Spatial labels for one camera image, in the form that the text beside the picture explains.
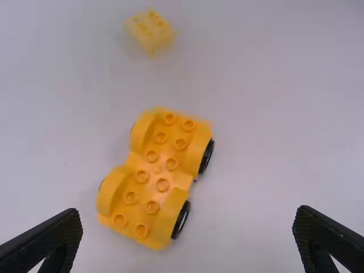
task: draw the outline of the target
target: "yellow toy car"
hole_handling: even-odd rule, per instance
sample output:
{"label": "yellow toy car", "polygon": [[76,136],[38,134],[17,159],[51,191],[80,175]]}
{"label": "yellow toy car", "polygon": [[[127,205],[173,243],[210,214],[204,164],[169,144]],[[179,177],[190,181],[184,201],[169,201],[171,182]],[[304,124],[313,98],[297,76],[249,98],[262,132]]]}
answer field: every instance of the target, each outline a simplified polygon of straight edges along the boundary
{"label": "yellow toy car", "polygon": [[154,250],[165,248],[182,231],[189,190],[213,149],[208,122],[168,109],[145,111],[130,133],[124,165],[99,188],[99,221]]}

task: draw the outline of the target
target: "black wheel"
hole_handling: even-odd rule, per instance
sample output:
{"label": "black wheel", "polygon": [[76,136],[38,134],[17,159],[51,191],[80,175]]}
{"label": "black wheel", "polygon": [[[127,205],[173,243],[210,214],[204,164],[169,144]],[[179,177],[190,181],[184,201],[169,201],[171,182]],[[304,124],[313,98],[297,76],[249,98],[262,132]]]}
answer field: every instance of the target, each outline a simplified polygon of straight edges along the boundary
{"label": "black wheel", "polygon": [[105,177],[105,178],[101,181],[101,184],[100,184],[100,186],[98,186],[97,191],[100,191],[101,185],[102,185],[102,183],[105,181],[105,179],[106,179],[106,177]]}
{"label": "black wheel", "polygon": [[132,128],[131,128],[131,130],[130,130],[130,134],[129,135],[131,135],[131,132],[133,131],[133,129],[134,129],[134,125],[135,125],[135,123],[133,124],[133,126],[132,126]]}
{"label": "black wheel", "polygon": [[173,232],[172,232],[171,238],[173,240],[176,240],[178,238],[178,236],[180,235],[180,233],[183,229],[184,223],[186,223],[188,213],[190,210],[191,210],[191,202],[186,200],[186,202],[183,204],[180,214],[178,215],[175,228],[173,229]]}
{"label": "black wheel", "polygon": [[198,169],[199,175],[202,175],[206,171],[206,168],[210,162],[212,152],[214,151],[214,147],[215,141],[213,139],[210,139],[204,152],[204,156],[202,157],[200,168]]}

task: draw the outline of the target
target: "white table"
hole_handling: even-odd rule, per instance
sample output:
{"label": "white table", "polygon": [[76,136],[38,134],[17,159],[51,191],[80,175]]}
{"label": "white table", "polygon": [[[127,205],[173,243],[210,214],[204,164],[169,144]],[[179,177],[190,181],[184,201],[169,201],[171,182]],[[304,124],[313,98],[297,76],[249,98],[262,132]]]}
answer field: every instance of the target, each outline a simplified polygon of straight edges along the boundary
{"label": "white table", "polygon": [[[179,32],[155,61],[124,42],[123,20],[147,6]],[[364,234],[363,27],[361,0],[1,1],[0,242],[75,207],[72,272],[304,272],[301,204]],[[95,210],[155,105],[211,120],[216,140],[160,253]]]}

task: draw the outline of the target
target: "yellow lego brick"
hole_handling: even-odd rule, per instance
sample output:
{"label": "yellow lego brick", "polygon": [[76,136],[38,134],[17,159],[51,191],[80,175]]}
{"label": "yellow lego brick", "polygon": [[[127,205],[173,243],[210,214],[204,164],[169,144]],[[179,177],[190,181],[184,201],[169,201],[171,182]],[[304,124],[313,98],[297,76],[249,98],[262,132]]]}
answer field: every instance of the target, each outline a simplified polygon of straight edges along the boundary
{"label": "yellow lego brick", "polygon": [[168,49],[175,40],[171,24],[153,9],[126,20],[124,28],[151,57]]}
{"label": "yellow lego brick", "polygon": [[189,190],[212,153],[210,124],[154,109],[137,119],[130,153],[100,186],[102,224],[155,250],[176,238],[188,215]]}

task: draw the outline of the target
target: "transparent yellow brick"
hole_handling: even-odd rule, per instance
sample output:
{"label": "transparent yellow brick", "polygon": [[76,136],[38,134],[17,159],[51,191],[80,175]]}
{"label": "transparent yellow brick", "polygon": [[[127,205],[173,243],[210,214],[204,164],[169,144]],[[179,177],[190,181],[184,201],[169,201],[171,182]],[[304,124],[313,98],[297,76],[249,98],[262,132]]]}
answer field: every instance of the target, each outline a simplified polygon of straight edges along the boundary
{"label": "transparent yellow brick", "polygon": [[154,9],[126,20],[124,28],[152,58],[169,49],[175,40],[171,24]]}

